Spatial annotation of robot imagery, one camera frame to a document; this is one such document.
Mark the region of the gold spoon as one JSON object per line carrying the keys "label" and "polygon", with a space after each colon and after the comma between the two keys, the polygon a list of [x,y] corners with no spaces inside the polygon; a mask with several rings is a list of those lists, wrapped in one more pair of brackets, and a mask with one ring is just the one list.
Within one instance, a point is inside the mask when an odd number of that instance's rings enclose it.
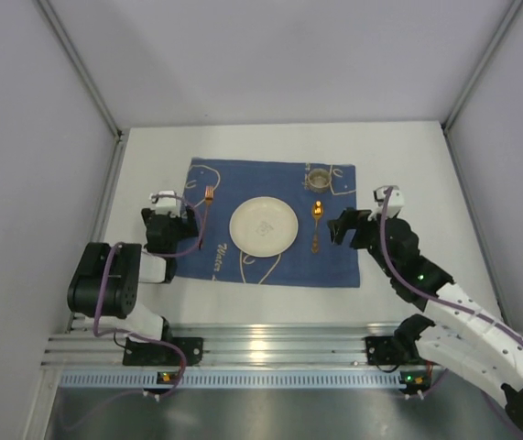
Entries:
{"label": "gold spoon", "polygon": [[311,252],[317,254],[320,251],[319,240],[319,222],[324,214],[323,204],[321,201],[316,201],[312,207],[312,217],[314,219],[314,230],[312,235]]}

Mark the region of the blue cloth placemat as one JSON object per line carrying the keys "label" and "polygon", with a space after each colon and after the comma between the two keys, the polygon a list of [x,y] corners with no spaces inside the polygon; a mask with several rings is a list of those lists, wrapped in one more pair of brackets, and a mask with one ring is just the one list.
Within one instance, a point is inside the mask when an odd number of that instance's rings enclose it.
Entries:
{"label": "blue cloth placemat", "polygon": [[[331,173],[330,190],[308,189],[310,170]],[[356,206],[353,165],[194,158],[183,196],[204,214],[205,188],[214,187],[202,248],[180,258],[177,274],[183,278],[297,287],[354,288],[360,284],[358,254],[346,245],[335,246],[326,225],[346,208]],[[271,258],[254,258],[240,251],[229,234],[234,210],[243,202],[275,197],[288,204],[299,220],[292,246]],[[320,251],[311,252],[312,207],[323,204],[319,222]]]}

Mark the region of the copper fork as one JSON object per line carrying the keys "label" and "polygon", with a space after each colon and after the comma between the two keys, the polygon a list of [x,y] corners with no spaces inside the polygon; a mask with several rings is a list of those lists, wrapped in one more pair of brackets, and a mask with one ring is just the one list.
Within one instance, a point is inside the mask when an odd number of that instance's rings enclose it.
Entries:
{"label": "copper fork", "polygon": [[206,226],[207,226],[207,220],[208,220],[208,216],[209,216],[210,208],[212,206],[213,199],[214,199],[214,187],[211,185],[208,185],[205,188],[205,194],[204,194],[204,201],[203,201],[204,202],[204,214],[203,214],[203,218],[202,218],[201,237],[198,242],[198,249],[201,249],[202,245],[203,245],[203,239],[204,239],[205,230],[206,230]]}

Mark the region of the small glass cup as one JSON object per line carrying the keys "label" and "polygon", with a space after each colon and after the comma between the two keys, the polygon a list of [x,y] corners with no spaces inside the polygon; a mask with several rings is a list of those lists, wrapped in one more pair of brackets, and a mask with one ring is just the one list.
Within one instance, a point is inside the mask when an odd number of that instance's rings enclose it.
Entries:
{"label": "small glass cup", "polygon": [[312,169],[307,174],[306,183],[310,191],[314,193],[326,193],[331,187],[331,173],[324,168]]}

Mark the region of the cream ceramic plate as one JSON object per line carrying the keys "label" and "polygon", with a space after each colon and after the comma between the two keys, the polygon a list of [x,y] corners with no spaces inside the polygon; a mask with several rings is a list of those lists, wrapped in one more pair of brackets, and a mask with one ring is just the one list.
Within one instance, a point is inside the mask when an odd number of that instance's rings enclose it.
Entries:
{"label": "cream ceramic plate", "polygon": [[255,197],[241,203],[229,222],[235,246],[254,258],[271,258],[288,250],[299,232],[294,210],[275,197]]}

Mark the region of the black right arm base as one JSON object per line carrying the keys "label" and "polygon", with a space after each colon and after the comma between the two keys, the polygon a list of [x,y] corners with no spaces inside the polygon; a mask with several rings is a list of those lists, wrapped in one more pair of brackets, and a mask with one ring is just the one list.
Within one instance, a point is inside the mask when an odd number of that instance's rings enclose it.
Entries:
{"label": "black right arm base", "polygon": [[365,339],[367,364],[379,367],[420,366],[423,359],[412,342],[402,341],[394,336],[368,336]]}

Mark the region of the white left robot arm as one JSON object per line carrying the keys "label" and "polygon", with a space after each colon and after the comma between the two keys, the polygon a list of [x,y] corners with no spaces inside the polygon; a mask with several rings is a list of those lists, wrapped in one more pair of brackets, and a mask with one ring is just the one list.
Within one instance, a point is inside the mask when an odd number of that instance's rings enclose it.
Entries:
{"label": "white left robot arm", "polygon": [[166,318],[151,312],[137,299],[140,284],[169,284],[178,270],[184,240],[197,238],[199,226],[194,210],[187,206],[144,208],[141,216],[147,243],[91,242],[86,245],[74,271],[67,304],[75,314],[93,323],[98,335],[125,332],[141,343],[164,341],[173,336]]}

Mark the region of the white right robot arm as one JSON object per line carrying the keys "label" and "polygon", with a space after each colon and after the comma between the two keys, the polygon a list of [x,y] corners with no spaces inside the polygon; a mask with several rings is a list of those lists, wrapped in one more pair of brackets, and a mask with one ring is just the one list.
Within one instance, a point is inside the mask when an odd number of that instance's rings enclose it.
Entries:
{"label": "white right robot arm", "polygon": [[498,403],[523,433],[523,336],[424,257],[405,220],[348,208],[327,226],[335,245],[354,231],[351,248],[366,250],[396,295],[417,309],[391,337],[394,363],[421,359],[454,372]]}

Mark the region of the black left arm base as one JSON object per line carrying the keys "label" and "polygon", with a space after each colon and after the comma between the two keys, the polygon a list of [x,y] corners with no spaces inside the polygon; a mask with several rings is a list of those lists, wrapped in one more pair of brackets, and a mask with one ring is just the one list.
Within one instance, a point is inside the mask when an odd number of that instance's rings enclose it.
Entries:
{"label": "black left arm base", "polygon": [[[188,367],[199,364],[203,354],[201,337],[173,337],[171,344],[176,346],[186,358]],[[169,347],[147,342],[137,342],[127,338],[122,364],[126,367],[177,367],[180,354]]]}

